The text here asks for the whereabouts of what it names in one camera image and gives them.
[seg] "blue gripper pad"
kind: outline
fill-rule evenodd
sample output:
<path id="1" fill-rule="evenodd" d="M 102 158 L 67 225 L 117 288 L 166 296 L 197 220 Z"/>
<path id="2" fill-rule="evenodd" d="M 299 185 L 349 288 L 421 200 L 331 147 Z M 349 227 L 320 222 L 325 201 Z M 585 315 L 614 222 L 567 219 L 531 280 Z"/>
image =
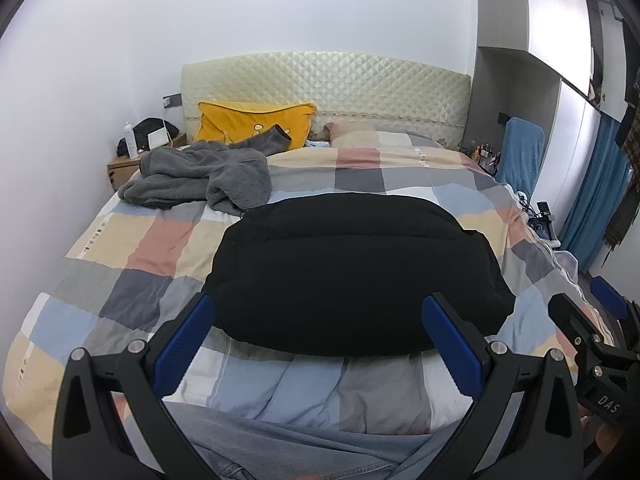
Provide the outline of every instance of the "blue gripper pad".
<path id="1" fill-rule="evenodd" d="M 591 293 L 616 319 L 626 317 L 626 300 L 602 276 L 591 279 Z"/>
<path id="2" fill-rule="evenodd" d="M 203 295 L 154 362 L 151 389 L 158 399 L 174 393 L 211 329 L 213 319 L 213 300 Z"/>
<path id="3" fill-rule="evenodd" d="M 478 400 L 484 389 L 482 363 L 433 296 L 422 302 L 422 325 L 460 393 Z"/>

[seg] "cable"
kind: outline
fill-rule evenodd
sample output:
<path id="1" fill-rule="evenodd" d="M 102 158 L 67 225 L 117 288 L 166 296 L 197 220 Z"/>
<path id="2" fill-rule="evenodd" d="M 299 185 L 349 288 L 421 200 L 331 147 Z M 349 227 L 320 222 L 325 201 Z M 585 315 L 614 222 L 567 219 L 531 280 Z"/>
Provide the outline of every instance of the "cable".
<path id="1" fill-rule="evenodd" d="M 529 197 L 527 197 L 527 201 L 524 202 L 524 200 L 522 199 L 522 197 L 519 195 L 518 196 L 518 201 L 520 202 L 520 206 L 522 208 L 522 210 L 529 215 L 530 218 L 542 218 L 543 215 L 542 213 L 537 213 L 535 209 L 533 209 L 533 207 L 531 206 L 531 199 Z"/>
<path id="2" fill-rule="evenodd" d="M 166 122 L 164 121 L 164 99 L 162 100 L 162 111 L 160 112 L 160 118 L 162 119 L 162 125 L 164 126 L 164 130 L 166 131 L 166 136 L 169 138 L 169 147 L 172 148 L 174 146 L 174 140 L 171 138 L 169 129 L 166 127 Z"/>

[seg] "bed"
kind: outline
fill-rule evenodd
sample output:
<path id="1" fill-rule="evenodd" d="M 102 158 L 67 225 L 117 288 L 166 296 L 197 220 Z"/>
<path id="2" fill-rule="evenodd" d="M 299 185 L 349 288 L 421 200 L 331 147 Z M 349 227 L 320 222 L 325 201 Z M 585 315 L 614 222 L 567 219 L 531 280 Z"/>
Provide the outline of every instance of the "bed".
<path id="1" fill-rule="evenodd" d="M 430 200 L 465 229 L 483 232 L 514 313 L 494 336 L 514 352 L 575 352 L 546 313 L 565 292 L 611 344 L 609 330 L 526 225 L 508 187 L 456 148 L 470 79 L 416 62 L 324 52 L 237 56 L 185 65 L 182 97 L 188 136 L 197 103 L 233 100 L 318 107 L 312 137 L 331 121 L 366 120 L 375 130 L 425 142 L 309 147 L 269 157 L 270 202 L 328 192 L 400 194 Z M 52 421 L 69 353 L 121 351 L 149 339 L 200 290 L 225 229 L 238 217 L 203 202 L 151 210 L 113 196 L 70 249 L 55 284 L 36 298 L 14 338 L 2 379 L 2 414 L 34 462 L 50 475 Z M 331 269 L 309 269 L 322 287 Z M 177 391 L 166 400 L 244 418 L 373 434 L 422 434 L 458 420 L 470 405 L 434 351 L 386 358 L 314 358 L 258 348 L 212 328 Z M 116 398 L 128 414 L 126 400 Z"/>

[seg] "yellow pillow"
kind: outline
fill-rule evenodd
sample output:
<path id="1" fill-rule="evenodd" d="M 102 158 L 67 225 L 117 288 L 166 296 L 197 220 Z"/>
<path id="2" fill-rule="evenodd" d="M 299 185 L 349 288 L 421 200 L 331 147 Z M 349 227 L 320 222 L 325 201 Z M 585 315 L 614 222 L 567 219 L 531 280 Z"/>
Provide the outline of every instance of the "yellow pillow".
<path id="1" fill-rule="evenodd" d="M 239 142 L 279 124 L 291 137 L 289 150 L 302 148 L 316 113 L 312 103 L 268 105 L 260 103 L 200 102 L 200 130 L 195 140 L 220 140 L 225 144 Z"/>

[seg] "checkered bedspread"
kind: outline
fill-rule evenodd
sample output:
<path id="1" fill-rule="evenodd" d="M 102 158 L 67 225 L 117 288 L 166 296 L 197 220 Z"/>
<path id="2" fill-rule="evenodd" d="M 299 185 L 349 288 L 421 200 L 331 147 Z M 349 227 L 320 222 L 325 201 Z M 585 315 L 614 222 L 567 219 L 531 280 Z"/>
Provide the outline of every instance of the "checkered bedspread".
<path id="1" fill-rule="evenodd" d="M 516 295 L 498 333 L 513 351 L 574 352 L 546 313 L 566 292 L 608 335 L 549 248 L 526 226 L 512 193 L 458 152 L 437 148 L 302 148 L 270 157 L 271 202 L 328 192 L 401 194 L 431 200 L 465 229 L 483 232 Z M 149 338 L 200 290 L 225 229 L 238 218 L 204 203 L 148 210 L 114 197 L 68 252 L 57 285 L 39 295 L 6 361 L 3 413 L 43 467 L 69 352 L 122 350 Z M 331 269 L 309 269 L 322 287 Z M 461 286 L 464 276 L 460 276 Z M 170 400 L 258 420 L 385 434 L 436 431 L 469 405 L 437 354 L 313 358 L 232 341 L 212 328 Z M 117 399 L 124 412 L 125 402 Z"/>

